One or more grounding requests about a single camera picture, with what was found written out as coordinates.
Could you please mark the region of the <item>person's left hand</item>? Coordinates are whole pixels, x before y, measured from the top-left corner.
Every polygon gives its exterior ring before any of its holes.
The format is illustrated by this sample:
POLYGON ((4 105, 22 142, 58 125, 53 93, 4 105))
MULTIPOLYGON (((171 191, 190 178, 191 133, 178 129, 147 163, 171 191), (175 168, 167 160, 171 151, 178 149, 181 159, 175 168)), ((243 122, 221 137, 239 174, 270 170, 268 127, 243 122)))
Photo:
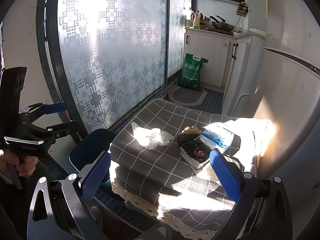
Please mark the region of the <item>person's left hand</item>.
POLYGON ((20 163, 19 157, 10 152, 9 149, 1 150, 1 174, 8 179, 12 179, 12 173, 9 170, 9 164, 14 165, 20 177, 29 177, 33 174, 38 163, 37 157, 26 156, 20 163))

